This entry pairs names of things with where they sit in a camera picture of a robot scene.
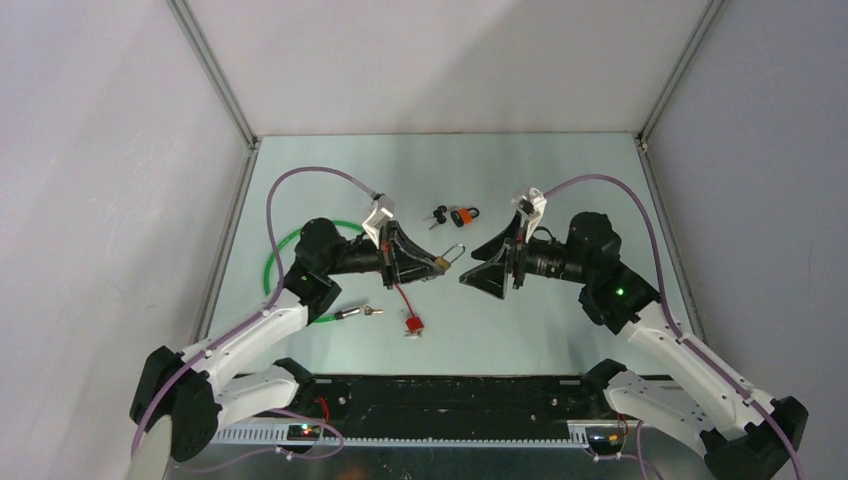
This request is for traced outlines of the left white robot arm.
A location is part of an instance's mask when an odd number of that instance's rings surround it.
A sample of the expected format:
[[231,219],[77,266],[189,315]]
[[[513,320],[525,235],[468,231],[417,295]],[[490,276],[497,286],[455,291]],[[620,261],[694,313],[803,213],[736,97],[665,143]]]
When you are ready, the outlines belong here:
[[131,449],[137,451],[162,418],[171,422],[166,457],[184,462],[218,431],[256,413],[283,408],[299,417],[311,412],[316,390],[298,363],[286,359],[247,376],[241,370],[321,318],[341,293],[336,275],[377,273],[385,287],[393,288],[435,279],[450,267],[445,256],[410,240],[396,220],[366,221],[362,229],[347,239],[327,218],[308,221],[292,265],[246,319],[180,351],[162,346],[152,352],[130,409],[137,425]]

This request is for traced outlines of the orange padlock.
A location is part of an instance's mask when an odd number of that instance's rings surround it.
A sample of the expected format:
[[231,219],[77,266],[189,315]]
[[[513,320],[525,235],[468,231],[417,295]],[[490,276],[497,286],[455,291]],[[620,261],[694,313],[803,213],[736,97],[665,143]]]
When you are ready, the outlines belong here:
[[457,228],[465,227],[476,220],[480,210],[476,207],[458,207],[450,212],[450,219]]

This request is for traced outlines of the green cable lock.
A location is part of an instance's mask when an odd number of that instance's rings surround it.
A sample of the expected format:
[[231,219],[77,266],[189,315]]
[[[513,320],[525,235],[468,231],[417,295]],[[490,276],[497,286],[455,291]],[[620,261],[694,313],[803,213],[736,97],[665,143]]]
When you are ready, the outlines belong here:
[[263,288],[269,295],[282,284],[307,307],[310,324],[329,323],[347,316],[330,311],[341,294],[334,278],[381,269],[377,249],[362,227],[349,221],[317,218],[277,243],[264,267]]

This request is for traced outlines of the red cable lock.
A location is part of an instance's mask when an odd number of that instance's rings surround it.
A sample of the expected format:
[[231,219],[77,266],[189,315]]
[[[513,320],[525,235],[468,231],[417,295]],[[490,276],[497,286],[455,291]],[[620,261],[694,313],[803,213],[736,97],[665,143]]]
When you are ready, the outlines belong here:
[[405,320],[405,326],[406,326],[405,335],[409,338],[421,337],[422,333],[424,331],[423,321],[421,320],[420,316],[414,310],[414,308],[413,308],[407,294],[403,290],[403,288],[397,283],[394,284],[394,288],[398,292],[398,294],[400,295],[401,299],[403,300],[403,303],[404,303],[404,305],[406,307],[406,311],[407,311],[406,320]]

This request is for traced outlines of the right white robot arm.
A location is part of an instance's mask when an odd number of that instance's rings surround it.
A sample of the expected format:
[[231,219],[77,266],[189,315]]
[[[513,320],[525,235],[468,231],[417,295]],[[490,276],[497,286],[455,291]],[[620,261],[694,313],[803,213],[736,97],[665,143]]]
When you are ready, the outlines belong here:
[[623,364],[605,359],[581,379],[581,402],[596,418],[613,412],[641,420],[701,456],[716,479],[770,479],[797,456],[807,409],[755,387],[685,332],[665,311],[660,293],[620,259],[620,236],[604,214],[571,220],[565,241],[530,235],[516,214],[495,238],[473,251],[478,266],[460,282],[498,299],[526,276],[581,285],[589,319],[667,368],[676,390],[655,387]]

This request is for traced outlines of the small brass padlock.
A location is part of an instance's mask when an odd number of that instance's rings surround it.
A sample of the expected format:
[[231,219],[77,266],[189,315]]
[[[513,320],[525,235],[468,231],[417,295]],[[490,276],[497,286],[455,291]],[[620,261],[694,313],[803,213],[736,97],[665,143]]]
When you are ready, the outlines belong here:
[[466,246],[462,243],[451,245],[445,252],[434,259],[437,267],[443,271],[448,271],[452,265],[460,259],[466,252]]

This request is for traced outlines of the black keys bunch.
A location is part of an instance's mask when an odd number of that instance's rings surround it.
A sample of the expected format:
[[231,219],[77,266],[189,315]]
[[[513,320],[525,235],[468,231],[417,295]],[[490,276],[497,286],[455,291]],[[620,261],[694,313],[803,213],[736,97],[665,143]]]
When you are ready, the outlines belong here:
[[433,230],[440,225],[444,225],[449,220],[450,211],[452,209],[453,206],[440,205],[425,216],[423,220],[430,223],[429,230]]

